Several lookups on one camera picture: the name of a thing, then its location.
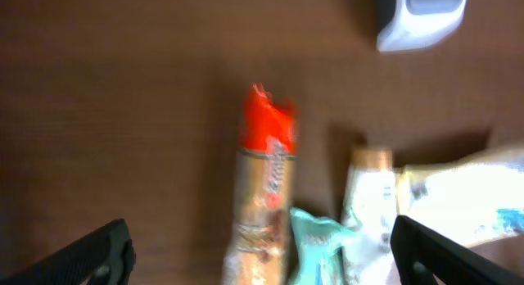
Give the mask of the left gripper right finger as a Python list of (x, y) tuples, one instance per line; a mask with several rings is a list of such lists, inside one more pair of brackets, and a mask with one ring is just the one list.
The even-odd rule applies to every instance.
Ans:
[(391, 250), (403, 285), (521, 285), (523, 278), (466, 247), (399, 215)]

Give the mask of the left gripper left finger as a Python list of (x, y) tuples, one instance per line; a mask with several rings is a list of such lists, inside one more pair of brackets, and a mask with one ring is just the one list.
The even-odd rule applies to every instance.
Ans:
[(1, 285), (127, 285), (135, 264), (129, 228), (124, 219), (115, 219)]

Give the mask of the white tube brown cap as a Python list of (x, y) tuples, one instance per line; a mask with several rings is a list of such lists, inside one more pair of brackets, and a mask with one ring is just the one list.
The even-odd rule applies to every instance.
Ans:
[(385, 284), (394, 263), (397, 216), (392, 152), (357, 147), (351, 154), (341, 223), (355, 233), (342, 252), (348, 284)]

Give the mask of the teal wet wipes pack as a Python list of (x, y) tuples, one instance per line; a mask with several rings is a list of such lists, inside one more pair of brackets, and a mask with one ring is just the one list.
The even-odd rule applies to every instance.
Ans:
[(291, 227), (298, 253), (298, 265), (289, 285), (342, 285), (342, 247), (356, 234), (328, 217), (315, 217), (292, 207)]

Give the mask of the orange spaghetti packet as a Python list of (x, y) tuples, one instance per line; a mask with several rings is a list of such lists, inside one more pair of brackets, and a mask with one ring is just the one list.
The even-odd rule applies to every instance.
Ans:
[(293, 106), (274, 104), (271, 94), (254, 84), (242, 117), (223, 285), (285, 283), (295, 159)]

